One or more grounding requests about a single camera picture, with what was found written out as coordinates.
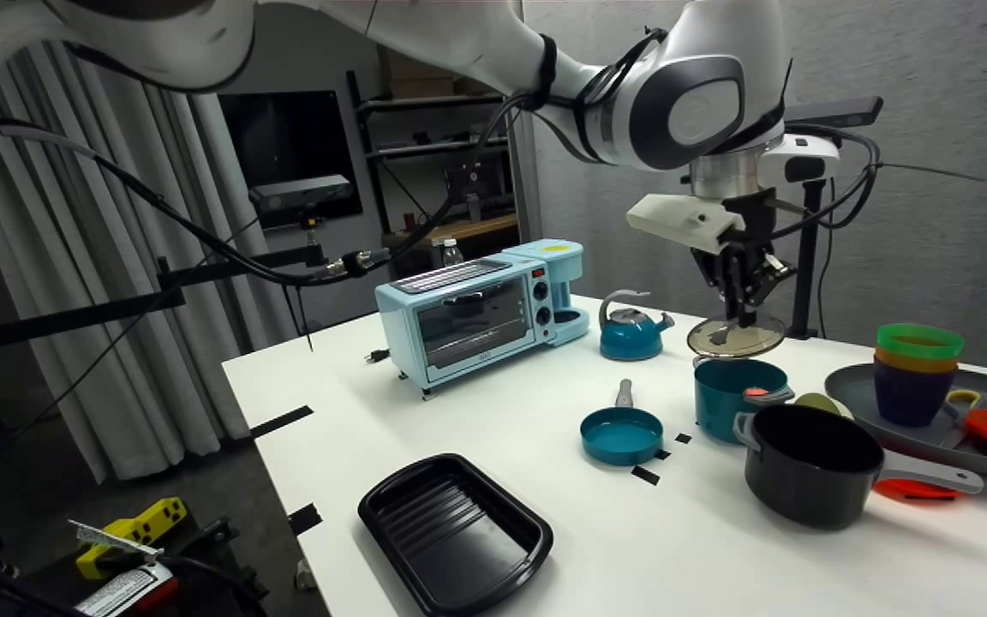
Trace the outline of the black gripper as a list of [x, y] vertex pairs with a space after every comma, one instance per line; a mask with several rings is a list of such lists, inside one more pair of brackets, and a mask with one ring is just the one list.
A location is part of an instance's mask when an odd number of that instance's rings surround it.
[[716, 265], [720, 292], [726, 294], [726, 330], [759, 325], [765, 300], [786, 277], [786, 262], [770, 242], [774, 205], [774, 192], [726, 198], [726, 209], [740, 217], [740, 228], [724, 232], [724, 254]]

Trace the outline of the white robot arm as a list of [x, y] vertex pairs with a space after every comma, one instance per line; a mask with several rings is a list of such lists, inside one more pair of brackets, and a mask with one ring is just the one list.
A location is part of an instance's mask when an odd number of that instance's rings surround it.
[[500, 92], [585, 164], [686, 172], [683, 194], [644, 198], [626, 222], [712, 258], [726, 317], [756, 318], [770, 292], [766, 242], [737, 205], [766, 198], [756, 164], [786, 137], [779, 0], [686, 0], [669, 27], [606, 65], [561, 53], [510, 0], [0, 0], [0, 68], [62, 41], [141, 82], [212, 92], [251, 63], [266, 5], [322, 15]]

